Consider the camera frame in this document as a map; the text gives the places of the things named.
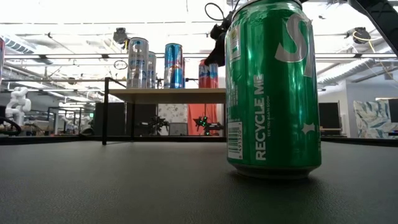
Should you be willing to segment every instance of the blue and silver can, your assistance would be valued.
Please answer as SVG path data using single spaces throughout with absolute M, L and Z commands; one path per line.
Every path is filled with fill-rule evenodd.
M 148 40 L 133 37 L 129 43 L 127 88 L 147 88 Z
M 164 57 L 164 88 L 184 88 L 182 46 L 167 44 Z
M 156 87 L 156 54 L 153 52 L 148 55 L 147 84 L 148 88 Z
M 2 79 L 2 68 L 4 66 L 4 54 L 6 53 L 6 44 L 0 37 L 0 85 Z

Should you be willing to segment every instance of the tabletop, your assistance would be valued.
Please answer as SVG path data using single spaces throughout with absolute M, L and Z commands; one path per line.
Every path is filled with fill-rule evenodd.
M 300 181 L 244 177 L 225 143 L 0 147 L 1 223 L 398 223 L 398 150 L 322 143 Z

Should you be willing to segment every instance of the green soda can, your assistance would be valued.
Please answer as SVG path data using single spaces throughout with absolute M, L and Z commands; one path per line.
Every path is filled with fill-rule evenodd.
M 301 3 L 247 2 L 225 49 L 228 162 L 252 177 L 307 177 L 321 151 L 313 31 Z

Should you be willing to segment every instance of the energy drink can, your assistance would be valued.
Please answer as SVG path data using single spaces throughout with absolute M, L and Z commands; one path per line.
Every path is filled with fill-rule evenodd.
M 164 55 L 164 88 L 183 88 L 183 58 L 180 44 L 167 44 Z
M 229 163 L 252 177 L 307 177 L 321 150 L 313 31 L 300 2 L 246 3 L 225 43 Z
M 2 68 L 4 66 L 4 54 L 6 53 L 6 43 L 0 37 L 0 85 L 2 80 Z
M 185 88 L 185 83 L 187 81 L 185 80 L 185 58 L 182 58 L 182 88 Z
M 148 88 L 156 88 L 156 54 L 153 52 L 148 55 L 147 84 Z
M 129 43 L 127 88 L 147 88 L 148 40 L 133 37 Z
M 205 59 L 199 64 L 199 88 L 218 88 L 218 66 L 215 63 L 205 65 Z

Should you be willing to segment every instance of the table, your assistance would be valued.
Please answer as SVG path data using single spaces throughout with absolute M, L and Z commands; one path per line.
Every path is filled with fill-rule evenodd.
M 109 94 L 121 100 L 137 104 L 158 103 L 222 103 L 225 104 L 225 88 L 197 89 L 120 89 Z
M 225 143 L 0 147 L 1 223 L 398 223 L 398 150 L 322 143 L 308 180 L 238 175 Z

